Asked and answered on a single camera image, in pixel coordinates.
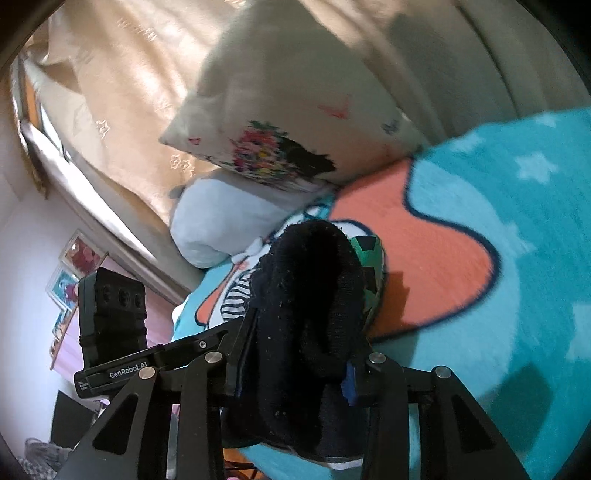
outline white star pattern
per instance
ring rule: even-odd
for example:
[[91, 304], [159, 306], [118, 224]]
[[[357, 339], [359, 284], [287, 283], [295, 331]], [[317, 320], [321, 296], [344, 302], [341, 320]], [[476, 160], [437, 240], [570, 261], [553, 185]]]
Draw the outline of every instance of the white star pattern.
[[573, 303], [574, 337], [566, 359], [591, 360], [591, 303]]
[[507, 253], [513, 258], [519, 258], [537, 250], [533, 243], [528, 242], [519, 236], [519, 227], [517, 227], [515, 222], [507, 223], [505, 225], [504, 241]]
[[533, 152], [528, 157], [515, 157], [519, 165], [517, 178], [520, 180], [533, 179], [542, 185], [548, 185], [550, 174], [558, 172], [558, 167], [549, 162], [542, 152]]
[[556, 116], [550, 112], [544, 112], [541, 115], [534, 117], [535, 123], [538, 125], [545, 125], [550, 128], [556, 128]]
[[454, 140], [449, 149], [452, 152], [471, 153], [474, 149], [485, 142], [476, 132], [470, 132], [461, 138]]

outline white wall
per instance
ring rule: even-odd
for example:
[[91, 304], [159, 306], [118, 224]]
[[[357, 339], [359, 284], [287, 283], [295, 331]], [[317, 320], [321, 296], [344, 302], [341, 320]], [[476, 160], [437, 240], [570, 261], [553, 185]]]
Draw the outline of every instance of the white wall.
[[59, 307], [45, 287], [82, 226], [57, 193], [31, 187], [0, 230], [0, 432], [15, 454], [27, 437], [49, 440], [57, 392], [71, 391], [49, 370]]

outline framed picture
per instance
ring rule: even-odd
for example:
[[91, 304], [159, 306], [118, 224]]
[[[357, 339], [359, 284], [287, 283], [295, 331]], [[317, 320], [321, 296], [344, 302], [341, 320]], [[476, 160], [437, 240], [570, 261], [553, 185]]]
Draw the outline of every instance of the framed picture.
[[49, 355], [51, 356], [52, 362], [51, 367], [53, 367], [53, 362], [56, 360], [56, 353], [60, 349], [60, 341], [57, 338], [53, 339], [53, 343], [49, 347]]
[[99, 268], [105, 255], [78, 230], [61, 253], [60, 260], [77, 278], [82, 278]]
[[58, 267], [47, 285], [47, 294], [63, 309], [72, 311], [78, 304], [78, 278], [63, 267]]
[[56, 324], [53, 326], [53, 336], [61, 340], [70, 324], [70, 320], [72, 319], [73, 312], [68, 310], [62, 310], [57, 317]]

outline bedsheet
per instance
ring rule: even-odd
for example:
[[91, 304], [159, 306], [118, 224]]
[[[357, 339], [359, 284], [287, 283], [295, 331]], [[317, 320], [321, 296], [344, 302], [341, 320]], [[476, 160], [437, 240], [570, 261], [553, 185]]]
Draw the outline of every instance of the bedsheet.
[[[292, 218], [380, 236], [384, 307], [398, 315], [378, 316], [374, 348], [412, 368], [448, 365], [532, 480], [556, 474], [591, 419], [590, 159], [591, 110], [546, 112], [476, 128]], [[240, 276], [229, 262], [207, 273], [175, 338], [223, 321], [215, 304], [232, 271]], [[418, 478], [412, 416], [411, 425]], [[263, 445], [244, 453], [274, 480], [360, 474]]]

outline pillow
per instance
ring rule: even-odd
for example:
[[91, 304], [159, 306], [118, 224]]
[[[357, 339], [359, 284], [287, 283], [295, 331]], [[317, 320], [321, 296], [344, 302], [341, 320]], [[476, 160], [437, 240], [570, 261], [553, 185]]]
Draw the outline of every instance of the pillow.
[[254, 0], [160, 141], [262, 184], [308, 189], [377, 170], [423, 136], [297, 0]]
[[170, 233], [189, 263], [209, 268], [244, 252], [329, 191], [324, 183], [311, 192], [285, 192], [217, 168], [184, 190]]

